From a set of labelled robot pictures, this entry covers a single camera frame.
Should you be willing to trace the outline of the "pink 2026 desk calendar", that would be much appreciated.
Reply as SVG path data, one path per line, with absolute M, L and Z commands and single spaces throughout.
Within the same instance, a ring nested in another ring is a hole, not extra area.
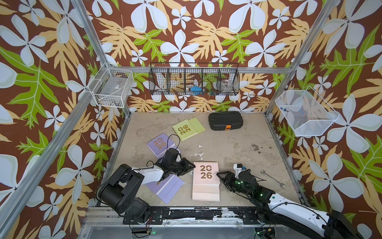
M 194 162 L 193 183 L 195 185 L 219 185 L 217 176 L 219 172 L 218 162 Z

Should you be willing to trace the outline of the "green 2026 desk calendar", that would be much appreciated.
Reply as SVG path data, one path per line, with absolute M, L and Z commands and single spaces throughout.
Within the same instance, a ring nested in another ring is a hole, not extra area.
M 184 141 L 206 130 L 197 118 L 186 119 L 172 126 L 172 129 L 181 141 Z

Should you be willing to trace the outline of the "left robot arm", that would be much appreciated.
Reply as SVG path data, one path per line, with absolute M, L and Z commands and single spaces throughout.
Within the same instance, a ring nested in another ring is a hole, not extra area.
M 137 222 L 145 223 L 150 217 L 150 206 L 136 196 L 140 186 L 161 182 L 172 174 L 183 176 L 195 168 L 177 149 L 169 148 L 152 166 L 133 168 L 127 164 L 120 165 L 97 189 L 96 198 L 119 215 L 127 213 Z

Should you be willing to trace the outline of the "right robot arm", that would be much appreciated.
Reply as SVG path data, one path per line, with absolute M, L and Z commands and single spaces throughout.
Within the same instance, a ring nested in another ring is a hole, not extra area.
M 257 219 L 264 223 L 283 225 L 311 239 L 362 239 L 350 221 L 340 212 L 311 209 L 293 202 L 258 184 L 251 170 L 238 174 L 218 172 L 217 177 L 230 191 L 255 205 Z

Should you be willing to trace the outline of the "purple desk calendar front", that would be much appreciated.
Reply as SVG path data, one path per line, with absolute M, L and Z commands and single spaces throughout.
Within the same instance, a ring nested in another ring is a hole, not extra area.
M 169 204 L 177 192 L 184 185 L 184 181 L 177 175 L 170 175 L 163 181 L 150 182 L 146 186 L 157 195 L 165 204 Z

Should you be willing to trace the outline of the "purple desk calendar near green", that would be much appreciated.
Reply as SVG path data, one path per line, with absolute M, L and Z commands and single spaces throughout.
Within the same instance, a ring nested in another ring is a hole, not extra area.
M 176 144 L 165 134 L 161 133 L 146 144 L 157 159 L 163 157 L 169 148 L 176 148 Z

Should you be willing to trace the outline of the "black tool case orange latch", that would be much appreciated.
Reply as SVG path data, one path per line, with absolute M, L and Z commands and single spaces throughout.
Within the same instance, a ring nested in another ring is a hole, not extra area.
M 239 112 L 217 112 L 209 114 L 209 125 L 212 130 L 233 130 L 241 128 L 244 124 Z

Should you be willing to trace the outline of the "silver wrench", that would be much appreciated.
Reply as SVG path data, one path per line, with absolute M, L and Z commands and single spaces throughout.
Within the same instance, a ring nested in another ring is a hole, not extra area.
M 276 184 L 278 184 L 282 189 L 285 189 L 286 188 L 286 185 L 278 180 L 276 180 L 274 177 L 270 176 L 266 171 L 264 170 L 261 170 L 260 171 L 262 175 L 265 175 L 266 177 L 268 177 L 269 179 L 271 179 L 272 181 L 274 181 Z

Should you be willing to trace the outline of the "white mesh basket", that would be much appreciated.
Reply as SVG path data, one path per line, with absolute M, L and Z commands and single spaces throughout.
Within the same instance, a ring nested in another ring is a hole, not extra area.
M 340 116 L 312 87 L 286 90 L 276 105 L 297 137 L 322 136 Z

